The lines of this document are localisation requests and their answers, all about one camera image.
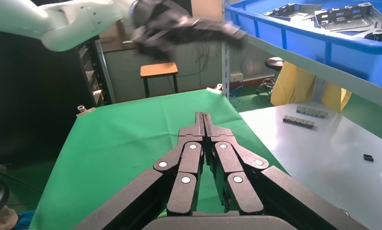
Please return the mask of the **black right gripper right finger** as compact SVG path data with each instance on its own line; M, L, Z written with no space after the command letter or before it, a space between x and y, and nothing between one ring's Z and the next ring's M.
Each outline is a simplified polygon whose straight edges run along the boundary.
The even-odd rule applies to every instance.
M298 230L357 230L359 222L241 146L204 113L208 161L226 211L280 218Z

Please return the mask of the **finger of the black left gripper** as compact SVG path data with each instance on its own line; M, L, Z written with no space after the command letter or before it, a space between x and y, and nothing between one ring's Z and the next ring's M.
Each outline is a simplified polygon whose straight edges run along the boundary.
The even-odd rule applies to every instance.
M232 23L214 22L208 19L198 19L194 24L194 33L225 33L225 34L237 34L241 32L240 27Z
M246 43L246 34L196 31L193 33L178 34L177 38L174 39L176 45L193 42L225 42L230 46L243 47Z

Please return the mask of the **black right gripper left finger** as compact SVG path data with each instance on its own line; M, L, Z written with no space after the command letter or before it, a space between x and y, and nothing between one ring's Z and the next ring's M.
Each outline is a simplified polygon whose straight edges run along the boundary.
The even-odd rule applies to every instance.
M179 130L177 145L88 215L76 230L140 230L164 210L190 216L196 210L204 164L202 112Z

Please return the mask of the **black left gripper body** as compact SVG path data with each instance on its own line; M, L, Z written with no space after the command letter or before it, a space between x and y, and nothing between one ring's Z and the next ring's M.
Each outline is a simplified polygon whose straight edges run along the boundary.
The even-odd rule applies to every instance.
M172 0L138 0L133 8L133 43L140 53L170 53L197 18Z

